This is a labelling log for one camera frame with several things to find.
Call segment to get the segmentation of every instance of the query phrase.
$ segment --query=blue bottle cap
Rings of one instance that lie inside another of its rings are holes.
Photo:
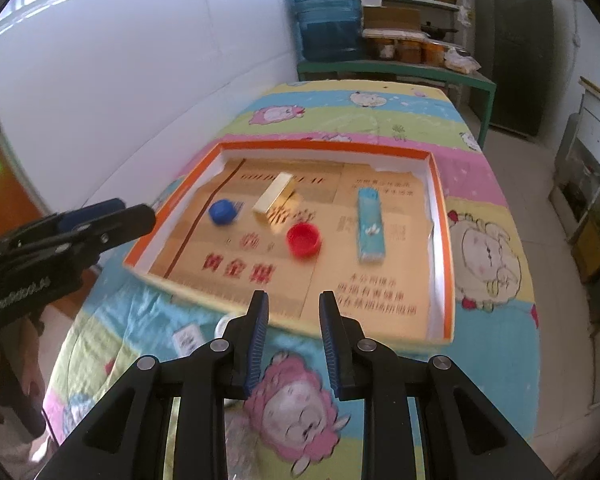
[[[237,215],[238,212],[235,210],[234,204],[227,199],[213,202],[209,208],[209,216],[216,225],[230,224]]]

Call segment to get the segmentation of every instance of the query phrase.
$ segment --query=green table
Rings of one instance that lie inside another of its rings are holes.
[[[489,122],[491,121],[491,110],[493,108],[493,99],[496,94],[496,83],[487,79],[480,73],[461,74],[453,72],[446,68],[427,66],[421,64],[401,63],[398,61],[376,61],[360,59],[355,61],[337,61],[337,62],[313,62],[301,61],[298,63],[298,77],[300,81],[305,81],[307,74],[335,72],[358,72],[358,73],[383,73],[401,76],[421,77],[434,81],[453,83],[470,86],[487,92],[488,98],[482,115],[480,124],[480,135],[478,144],[484,147],[484,141],[487,137]]]

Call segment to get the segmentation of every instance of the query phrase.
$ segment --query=white wall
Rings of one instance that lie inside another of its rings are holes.
[[[554,4],[554,65],[550,94],[539,140],[557,152],[570,114],[577,112],[584,76],[600,86],[600,24],[582,0],[552,0]],[[574,37],[580,47],[574,44]]]
[[[297,77],[284,0],[12,0],[0,18],[0,122],[51,210],[150,202]]]

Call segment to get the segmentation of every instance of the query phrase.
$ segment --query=jar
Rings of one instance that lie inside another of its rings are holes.
[[[424,44],[423,61],[430,66],[445,65],[445,46],[435,41],[429,41]]]
[[[395,40],[391,38],[369,38],[372,44],[372,57],[391,60],[395,57]]]
[[[414,40],[398,40],[397,58],[403,63],[422,62],[422,44]]]

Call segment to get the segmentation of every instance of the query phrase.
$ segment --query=red chinese characters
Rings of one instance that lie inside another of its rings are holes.
[[[249,281],[255,283],[269,283],[275,269],[276,267],[271,264],[256,264],[253,266],[253,269],[251,269]]]
[[[279,225],[286,222],[286,219],[289,218],[289,214],[291,211],[285,208],[283,205],[277,206],[273,208],[267,218],[271,225]]]
[[[294,223],[298,222],[310,222],[315,218],[315,211],[309,211],[308,209],[303,209],[302,211],[296,212],[293,215],[292,220]]]
[[[224,269],[224,275],[228,278],[239,279],[242,271],[247,265],[240,258],[231,261]]]
[[[243,249],[255,249],[260,243],[260,237],[257,233],[247,233],[240,238],[240,247]]]
[[[224,260],[222,254],[209,253],[205,258],[205,263],[202,264],[202,270],[211,269],[212,272],[216,272],[222,260]]]

